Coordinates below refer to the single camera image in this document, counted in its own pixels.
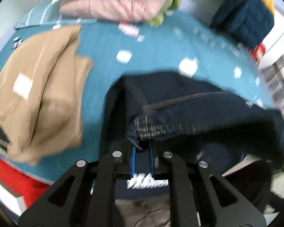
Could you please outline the tan folded trousers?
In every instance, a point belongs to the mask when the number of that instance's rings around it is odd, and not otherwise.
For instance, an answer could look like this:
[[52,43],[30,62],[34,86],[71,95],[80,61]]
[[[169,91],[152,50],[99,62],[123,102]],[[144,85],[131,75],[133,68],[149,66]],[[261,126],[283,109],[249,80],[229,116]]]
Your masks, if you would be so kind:
[[81,145],[81,102],[92,69],[77,53],[80,25],[27,38],[0,71],[0,152],[17,163]]

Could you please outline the red garment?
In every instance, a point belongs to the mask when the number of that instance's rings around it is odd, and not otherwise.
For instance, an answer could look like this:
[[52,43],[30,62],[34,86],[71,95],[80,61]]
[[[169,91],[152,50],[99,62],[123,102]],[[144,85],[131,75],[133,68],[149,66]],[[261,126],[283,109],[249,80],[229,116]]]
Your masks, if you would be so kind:
[[50,187],[49,184],[38,181],[16,170],[1,158],[0,180],[23,196],[27,207],[30,207]]

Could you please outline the dark blue denim jeans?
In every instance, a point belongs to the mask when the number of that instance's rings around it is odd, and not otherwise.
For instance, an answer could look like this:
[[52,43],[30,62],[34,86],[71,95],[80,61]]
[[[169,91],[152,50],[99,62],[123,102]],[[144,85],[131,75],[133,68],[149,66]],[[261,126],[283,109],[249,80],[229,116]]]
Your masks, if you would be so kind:
[[152,141],[193,160],[206,144],[284,167],[284,120],[241,96],[176,72],[123,75],[105,97],[100,156],[128,140],[138,151]]

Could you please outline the teal patterned bed sheet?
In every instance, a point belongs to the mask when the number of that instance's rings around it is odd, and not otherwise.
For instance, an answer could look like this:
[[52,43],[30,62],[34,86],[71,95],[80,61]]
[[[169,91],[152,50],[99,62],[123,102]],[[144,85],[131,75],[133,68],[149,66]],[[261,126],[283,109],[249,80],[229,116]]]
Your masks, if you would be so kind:
[[271,94],[249,54],[210,30],[196,18],[172,11],[158,28],[137,26],[138,37],[127,36],[113,22],[83,24],[78,53],[94,66],[82,98],[83,137],[80,147],[41,160],[35,166],[14,163],[44,182],[54,182],[75,161],[96,161],[105,95],[126,73],[177,71],[231,91],[263,108],[273,108]]

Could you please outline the navy and yellow puffer jacket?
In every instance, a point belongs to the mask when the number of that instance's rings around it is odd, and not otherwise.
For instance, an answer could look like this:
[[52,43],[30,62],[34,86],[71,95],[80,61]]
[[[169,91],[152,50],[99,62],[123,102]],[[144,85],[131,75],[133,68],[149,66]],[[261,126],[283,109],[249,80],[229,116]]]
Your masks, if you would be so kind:
[[273,0],[225,0],[210,27],[253,50],[275,25]]

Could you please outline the green and pink padded jacket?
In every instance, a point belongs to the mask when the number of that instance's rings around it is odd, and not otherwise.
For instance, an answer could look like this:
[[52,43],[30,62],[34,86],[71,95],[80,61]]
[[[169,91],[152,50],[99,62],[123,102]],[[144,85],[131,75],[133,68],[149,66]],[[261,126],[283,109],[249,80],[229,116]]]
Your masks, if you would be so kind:
[[62,15],[125,23],[162,25],[168,10],[179,9],[182,0],[52,0]]

